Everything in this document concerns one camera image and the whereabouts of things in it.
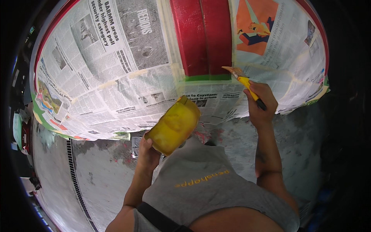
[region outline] drain grate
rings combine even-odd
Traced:
[[[75,193],[77,195],[77,198],[79,199],[80,207],[82,211],[84,211],[86,219],[90,223],[92,229],[95,232],[99,232],[98,229],[96,228],[93,219],[90,217],[89,211],[85,205],[84,199],[82,198],[79,183],[76,178],[76,172],[75,172],[75,164],[73,163],[73,156],[72,156],[72,143],[71,139],[67,140],[67,154],[68,154],[68,163],[70,166],[70,172],[71,172],[71,177],[73,181],[73,186],[75,188]]]

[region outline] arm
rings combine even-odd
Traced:
[[[144,191],[152,184],[153,170],[160,160],[160,153],[152,147],[151,139],[144,136],[139,143],[138,164],[133,181],[125,194],[124,205],[115,219],[108,225],[106,232],[133,231],[134,215],[132,210],[142,203]]]
[[[286,201],[298,213],[298,206],[287,192],[282,176],[281,157],[276,144],[272,120],[278,103],[267,84],[250,82],[250,89],[258,95],[267,106],[267,111],[258,108],[256,102],[245,89],[249,101],[250,121],[256,127],[258,143],[255,155],[256,184]]]

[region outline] tattoo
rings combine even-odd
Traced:
[[[263,164],[267,161],[267,154],[260,150],[259,143],[257,143],[255,158],[259,159]]]

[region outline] gray t-shirt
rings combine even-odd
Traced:
[[[222,208],[242,206],[259,210],[285,232],[296,232],[300,220],[275,194],[236,174],[223,147],[211,147],[195,138],[160,164],[154,183],[143,201],[179,225]],[[134,209],[134,231],[159,231]]]

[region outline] paintbrush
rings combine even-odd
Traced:
[[[256,95],[253,91],[250,90],[250,83],[249,78],[243,73],[240,68],[234,68],[229,66],[222,66],[222,68],[228,70],[232,76],[234,76],[239,82],[241,82],[250,92],[251,96],[253,97],[254,101],[256,101],[257,106],[262,110],[267,110],[267,106],[264,102]]]

